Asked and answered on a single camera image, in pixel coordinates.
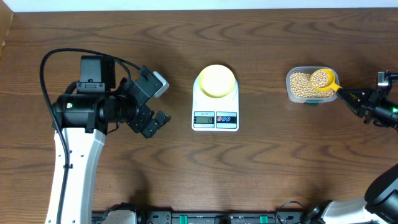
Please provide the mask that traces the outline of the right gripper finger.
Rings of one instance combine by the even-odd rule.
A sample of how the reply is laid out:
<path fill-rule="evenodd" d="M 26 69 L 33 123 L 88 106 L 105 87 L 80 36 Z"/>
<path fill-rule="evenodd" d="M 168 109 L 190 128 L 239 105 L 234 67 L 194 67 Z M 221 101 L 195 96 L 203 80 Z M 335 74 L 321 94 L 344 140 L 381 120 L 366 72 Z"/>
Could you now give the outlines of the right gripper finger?
<path fill-rule="evenodd" d="M 373 92 L 372 88 L 347 89 L 340 88 L 336 94 L 342 100 L 363 100 Z"/>
<path fill-rule="evenodd" d="M 351 96 L 340 96 L 340 98 L 357 117 L 362 118 L 364 116 L 364 114 L 361 112 L 361 103 L 357 98 L 353 98 Z"/>

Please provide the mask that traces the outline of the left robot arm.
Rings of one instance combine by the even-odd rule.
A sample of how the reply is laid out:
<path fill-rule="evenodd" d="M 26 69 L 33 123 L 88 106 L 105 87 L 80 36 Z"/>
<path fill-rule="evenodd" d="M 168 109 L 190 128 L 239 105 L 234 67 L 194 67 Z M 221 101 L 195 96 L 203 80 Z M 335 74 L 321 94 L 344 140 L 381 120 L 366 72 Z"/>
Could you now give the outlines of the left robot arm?
<path fill-rule="evenodd" d="M 111 56 L 82 56 L 80 80 L 51 105 L 56 158 L 47 223 L 91 223 L 96 170 L 109 124 L 126 123 L 151 138 L 171 119 L 146 105 L 169 88 L 166 79 L 141 67 L 137 80 L 126 77 L 117 86 L 117 63 L 125 65 Z"/>

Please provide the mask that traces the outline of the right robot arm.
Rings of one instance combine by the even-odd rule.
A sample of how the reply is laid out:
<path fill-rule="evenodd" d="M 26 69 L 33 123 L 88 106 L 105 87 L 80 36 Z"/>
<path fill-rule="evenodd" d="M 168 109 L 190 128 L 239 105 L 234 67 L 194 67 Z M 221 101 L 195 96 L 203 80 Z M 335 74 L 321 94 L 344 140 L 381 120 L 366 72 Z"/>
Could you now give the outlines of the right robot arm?
<path fill-rule="evenodd" d="M 397 129 L 397 104 L 389 101 L 388 88 L 342 89 L 337 95 L 364 123 Z M 397 223 L 397 165 L 377 177 L 363 197 L 317 205 L 304 218 L 307 223 Z"/>

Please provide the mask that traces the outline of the yellow measuring scoop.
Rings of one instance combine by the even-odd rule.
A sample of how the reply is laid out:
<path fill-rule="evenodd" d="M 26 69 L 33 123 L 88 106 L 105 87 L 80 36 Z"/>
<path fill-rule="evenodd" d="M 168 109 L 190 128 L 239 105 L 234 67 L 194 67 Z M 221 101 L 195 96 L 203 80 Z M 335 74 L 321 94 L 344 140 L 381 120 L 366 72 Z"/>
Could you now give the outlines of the yellow measuring scoop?
<path fill-rule="evenodd" d="M 336 83 L 333 70 L 322 68 L 313 72 L 310 76 L 310 84 L 317 91 L 338 91 L 341 86 Z"/>

